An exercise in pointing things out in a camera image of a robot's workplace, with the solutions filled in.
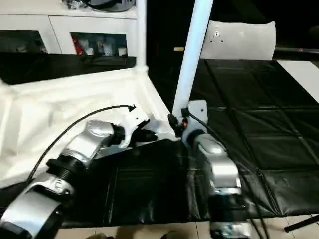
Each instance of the floor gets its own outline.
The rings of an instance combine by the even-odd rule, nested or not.
[[[284,227],[302,221],[309,216],[265,219],[271,239],[319,239],[319,225],[314,223],[293,232],[284,232]],[[260,220],[255,220],[262,231]],[[210,239],[209,223],[175,223],[158,225],[139,225],[125,227],[60,229],[55,239],[85,239],[91,235],[104,233],[116,239],[160,239],[168,232],[176,232],[172,239]],[[258,239],[253,230],[252,239]]]

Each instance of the black tabletop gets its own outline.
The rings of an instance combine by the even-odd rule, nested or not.
[[[11,84],[128,67],[92,69],[78,56],[3,59],[0,77]],[[150,79],[169,109],[179,71],[171,62],[150,65]],[[319,213],[318,104],[277,62],[200,60],[191,99],[207,101],[208,124],[242,169],[265,217]],[[23,187],[0,190],[2,211]],[[164,140],[94,162],[65,226],[206,221],[206,198],[197,160],[180,142]]]

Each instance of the cabinet door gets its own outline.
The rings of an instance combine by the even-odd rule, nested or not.
[[[48,16],[0,15],[0,52],[61,53]]]
[[[63,54],[136,56],[136,19],[50,16]]]

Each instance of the white cabinet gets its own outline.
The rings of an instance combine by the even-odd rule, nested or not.
[[[136,32],[135,6],[124,12],[102,12],[89,7],[69,10],[61,0],[0,0],[0,52],[1,45],[5,51],[37,52],[33,49],[42,44],[48,53],[79,54],[81,48],[94,55],[136,56]],[[81,40],[77,48],[72,37]],[[2,44],[1,38],[19,40]]]
[[[137,54],[136,19],[73,16],[49,16],[49,18],[63,54],[77,53],[73,42],[75,37],[76,40],[81,40],[78,39],[81,37],[91,39],[90,43],[87,40],[86,43],[80,42],[80,45],[83,47],[83,44],[90,44],[94,51],[102,48],[102,51],[111,52],[109,55],[118,55],[120,50],[126,50],[128,56]]]
[[[0,14],[0,50],[61,53],[48,16]]]

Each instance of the red object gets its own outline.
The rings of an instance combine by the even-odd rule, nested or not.
[[[80,46],[78,38],[73,36],[72,39],[73,39],[76,54],[82,56],[84,51],[83,51],[82,47]]]

